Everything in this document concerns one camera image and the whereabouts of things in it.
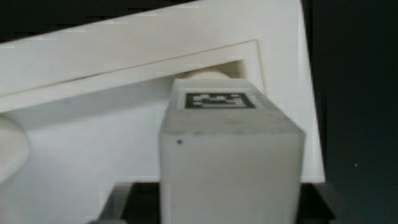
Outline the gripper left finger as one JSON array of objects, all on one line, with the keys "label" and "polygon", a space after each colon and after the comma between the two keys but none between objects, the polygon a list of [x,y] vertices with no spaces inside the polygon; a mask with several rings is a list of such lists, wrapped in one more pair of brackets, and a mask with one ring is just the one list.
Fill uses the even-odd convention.
[{"label": "gripper left finger", "polygon": [[97,218],[87,224],[161,224],[160,183],[117,183]]}]

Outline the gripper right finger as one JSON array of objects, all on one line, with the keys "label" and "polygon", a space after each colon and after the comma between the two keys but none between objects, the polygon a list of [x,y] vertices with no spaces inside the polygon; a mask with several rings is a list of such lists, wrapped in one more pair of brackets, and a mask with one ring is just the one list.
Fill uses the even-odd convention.
[{"label": "gripper right finger", "polygon": [[300,186],[298,224],[355,224],[355,216],[327,183]]}]

